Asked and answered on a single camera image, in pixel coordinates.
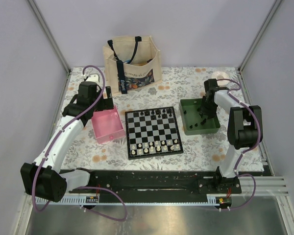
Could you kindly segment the green plastic tray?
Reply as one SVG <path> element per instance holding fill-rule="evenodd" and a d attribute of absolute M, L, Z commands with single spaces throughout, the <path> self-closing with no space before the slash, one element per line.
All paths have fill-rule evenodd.
<path fill-rule="evenodd" d="M 187 136 L 215 134 L 221 125 L 217 117 L 207 119 L 199 115 L 202 98 L 181 99 L 179 109 L 181 113 L 184 133 Z"/>

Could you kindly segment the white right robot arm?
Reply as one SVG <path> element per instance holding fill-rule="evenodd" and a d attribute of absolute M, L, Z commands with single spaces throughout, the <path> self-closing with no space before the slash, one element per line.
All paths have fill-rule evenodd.
<path fill-rule="evenodd" d="M 229 148 L 225 160 L 217 167 L 210 179 L 198 180 L 200 193 L 241 193 L 239 166 L 243 154 L 256 148 L 263 138 L 262 110 L 238 100 L 232 89 L 218 85 L 217 79 L 204 82 L 205 96 L 197 109 L 205 125 L 217 116 L 221 107 L 229 113 L 227 139 Z"/>

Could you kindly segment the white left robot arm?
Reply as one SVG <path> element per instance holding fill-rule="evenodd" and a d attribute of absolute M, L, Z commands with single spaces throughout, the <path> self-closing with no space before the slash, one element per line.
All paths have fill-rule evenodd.
<path fill-rule="evenodd" d="M 94 81 L 83 81 L 78 92 L 64 108 L 60 123 L 42 153 L 21 167 L 25 192 L 32 198 L 39 197 L 59 202 L 65 193 L 81 188 L 85 193 L 95 191 L 95 179 L 86 170 L 75 169 L 61 173 L 64 158 L 75 138 L 95 112 L 113 109 L 112 91 Z"/>

